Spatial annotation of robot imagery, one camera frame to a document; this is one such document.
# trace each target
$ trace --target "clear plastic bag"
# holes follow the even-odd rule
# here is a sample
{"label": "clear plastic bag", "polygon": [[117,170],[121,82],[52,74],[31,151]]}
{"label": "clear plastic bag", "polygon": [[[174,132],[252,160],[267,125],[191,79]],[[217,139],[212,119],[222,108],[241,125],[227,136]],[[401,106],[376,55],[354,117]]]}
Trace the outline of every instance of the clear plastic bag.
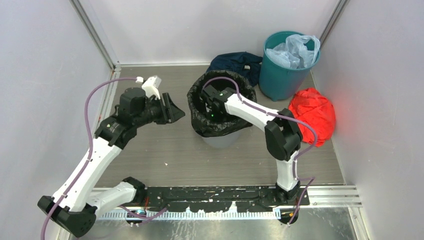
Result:
{"label": "clear plastic bag", "polygon": [[[314,41],[314,50],[305,46],[310,40]],[[305,69],[312,66],[317,59],[321,43],[315,36],[293,34],[273,49],[266,49],[266,55],[275,64],[290,69]]]}

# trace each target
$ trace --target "red cloth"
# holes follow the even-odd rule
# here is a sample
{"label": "red cloth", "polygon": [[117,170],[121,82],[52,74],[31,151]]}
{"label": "red cloth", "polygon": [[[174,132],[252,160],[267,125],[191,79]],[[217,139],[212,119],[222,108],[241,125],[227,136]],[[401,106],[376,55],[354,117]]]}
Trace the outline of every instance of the red cloth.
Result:
{"label": "red cloth", "polygon": [[[331,138],[336,127],[334,107],[315,88],[310,87],[298,91],[290,101],[288,109],[296,119],[309,124],[315,130],[318,136],[317,147],[322,146],[326,140]],[[302,124],[298,125],[303,135],[303,141],[309,144],[314,143],[312,132]]]}

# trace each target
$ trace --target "gray wood plank floor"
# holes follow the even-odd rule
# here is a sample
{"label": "gray wood plank floor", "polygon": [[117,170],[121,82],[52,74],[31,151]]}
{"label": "gray wood plank floor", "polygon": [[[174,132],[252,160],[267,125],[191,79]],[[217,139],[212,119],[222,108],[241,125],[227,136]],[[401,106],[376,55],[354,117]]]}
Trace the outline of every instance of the gray wood plank floor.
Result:
{"label": "gray wood plank floor", "polygon": [[[277,179],[275,159],[268,153],[265,135],[256,127],[243,130],[229,148],[207,145],[191,126],[187,92],[207,66],[126,67],[121,77],[158,75],[161,93],[168,92],[186,116],[173,124],[154,123],[138,129],[121,154],[110,164],[97,187],[114,187],[126,177],[134,177],[147,186],[234,186],[273,185]],[[313,87],[309,76],[300,89]],[[118,84],[114,103],[129,87],[140,87],[131,81]],[[283,109],[289,99],[273,102],[255,87],[258,103],[272,109]],[[343,184],[342,173],[333,144],[328,141],[303,155],[298,162],[300,177],[315,176],[314,184]]]}

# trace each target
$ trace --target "navy blue clothing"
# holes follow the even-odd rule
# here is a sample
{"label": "navy blue clothing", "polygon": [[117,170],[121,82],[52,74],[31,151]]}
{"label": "navy blue clothing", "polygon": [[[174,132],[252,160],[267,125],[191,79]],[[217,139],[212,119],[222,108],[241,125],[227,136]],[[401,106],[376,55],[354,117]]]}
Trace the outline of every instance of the navy blue clothing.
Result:
{"label": "navy blue clothing", "polygon": [[212,70],[228,70],[242,75],[249,80],[252,87],[259,82],[262,62],[261,56],[248,52],[233,52],[216,56],[206,72]]}

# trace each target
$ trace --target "trash bin liner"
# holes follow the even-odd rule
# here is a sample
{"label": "trash bin liner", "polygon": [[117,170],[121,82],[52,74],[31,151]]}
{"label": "trash bin liner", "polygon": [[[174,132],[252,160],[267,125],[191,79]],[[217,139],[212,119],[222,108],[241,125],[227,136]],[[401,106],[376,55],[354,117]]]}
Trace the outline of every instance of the trash bin liner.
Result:
{"label": "trash bin liner", "polygon": [[[218,119],[210,117],[206,109],[206,103],[200,96],[205,83],[216,77],[233,79],[238,84],[241,95],[255,103],[257,102],[255,90],[249,84],[247,78],[240,74],[228,70],[212,70],[203,74],[191,86],[187,93],[187,98],[191,113],[191,126],[197,134],[204,138],[221,137],[252,126],[250,122],[230,114]],[[222,91],[225,88],[236,89],[232,82],[225,79],[212,81],[210,85],[218,91]]]}

